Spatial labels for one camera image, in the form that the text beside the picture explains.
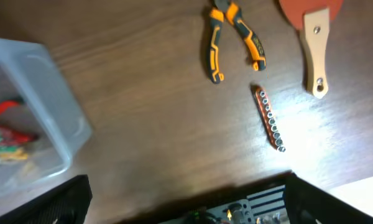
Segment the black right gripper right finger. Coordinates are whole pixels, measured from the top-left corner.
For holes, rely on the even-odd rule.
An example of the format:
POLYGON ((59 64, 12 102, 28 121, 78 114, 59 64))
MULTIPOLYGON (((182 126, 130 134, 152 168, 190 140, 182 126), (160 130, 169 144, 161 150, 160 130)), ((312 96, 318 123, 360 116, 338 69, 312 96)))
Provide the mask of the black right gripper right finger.
POLYGON ((291 174, 286 179, 283 201, 293 224, 373 224, 373 217, 291 174))

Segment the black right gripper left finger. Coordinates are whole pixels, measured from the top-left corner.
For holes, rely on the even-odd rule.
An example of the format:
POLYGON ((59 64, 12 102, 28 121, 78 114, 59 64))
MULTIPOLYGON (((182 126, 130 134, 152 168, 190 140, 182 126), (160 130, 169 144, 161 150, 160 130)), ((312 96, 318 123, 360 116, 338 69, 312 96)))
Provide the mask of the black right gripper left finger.
POLYGON ((77 175, 0 216, 0 224, 84 224, 91 200, 88 176, 77 175))

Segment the clear plastic container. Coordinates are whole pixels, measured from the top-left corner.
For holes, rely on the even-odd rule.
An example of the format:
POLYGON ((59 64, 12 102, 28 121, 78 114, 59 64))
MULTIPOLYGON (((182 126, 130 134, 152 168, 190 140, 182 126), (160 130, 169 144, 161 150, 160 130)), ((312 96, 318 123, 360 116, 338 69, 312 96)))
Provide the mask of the clear plastic container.
POLYGON ((0 123, 38 135, 29 157, 0 164, 0 197, 65 172, 92 128, 48 50, 41 44, 0 39, 0 102, 22 98, 0 123))

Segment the strip of screwdriver bits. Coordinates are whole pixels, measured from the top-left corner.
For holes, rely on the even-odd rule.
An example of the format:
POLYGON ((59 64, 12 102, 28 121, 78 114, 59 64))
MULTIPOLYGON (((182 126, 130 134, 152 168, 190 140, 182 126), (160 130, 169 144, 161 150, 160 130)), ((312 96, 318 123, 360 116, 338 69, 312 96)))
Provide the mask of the strip of screwdriver bits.
POLYGON ((270 145, 278 152, 285 152, 286 147, 279 132, 277 119, 267 91, 260 85, 252 85, 251 90, 270 145))

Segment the red handled cutting pliers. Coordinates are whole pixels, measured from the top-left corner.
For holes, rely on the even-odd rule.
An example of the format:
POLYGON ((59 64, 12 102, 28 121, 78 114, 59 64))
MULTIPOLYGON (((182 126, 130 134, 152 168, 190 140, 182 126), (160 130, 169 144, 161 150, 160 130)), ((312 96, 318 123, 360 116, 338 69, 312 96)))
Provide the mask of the red handled cutting pliers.
MULTIPOLYGON (((11 108, 15 108, 18 106, 23 106, 23 105, 25 105, 25 102, 22 98, 13 98, 10 100, 4 100, 0 102, 0 116, 11 108)), ((10 139, 18 144, 32 143, 38 140, 39 138, 38 135, 36 134, 22 132, 6 123, 0 123, 0 129, 2 131, 6 131, 8 135, 10 135, 10 139)))

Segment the scraper with wooden handle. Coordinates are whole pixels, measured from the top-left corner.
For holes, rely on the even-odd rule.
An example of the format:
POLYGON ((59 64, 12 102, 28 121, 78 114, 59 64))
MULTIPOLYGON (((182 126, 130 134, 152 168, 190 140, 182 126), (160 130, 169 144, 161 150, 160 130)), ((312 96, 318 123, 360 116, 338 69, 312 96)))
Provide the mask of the scraper with wooden handle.
POLYGON ((330 23, 343 0, 280 0, 279 3, 300 34, 307 65, 306 90, 321 99, 329 90, 325 57, 330 23))

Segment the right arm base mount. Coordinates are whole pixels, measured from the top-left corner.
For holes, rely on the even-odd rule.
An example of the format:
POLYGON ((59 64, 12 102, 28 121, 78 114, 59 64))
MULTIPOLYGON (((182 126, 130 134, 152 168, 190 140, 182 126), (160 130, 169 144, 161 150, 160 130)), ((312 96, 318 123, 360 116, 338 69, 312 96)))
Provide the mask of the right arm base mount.
POLYGON ((161 224, 289 224, 283 200, 284 185, 245 196, 212 208, 195 210, 161 224))

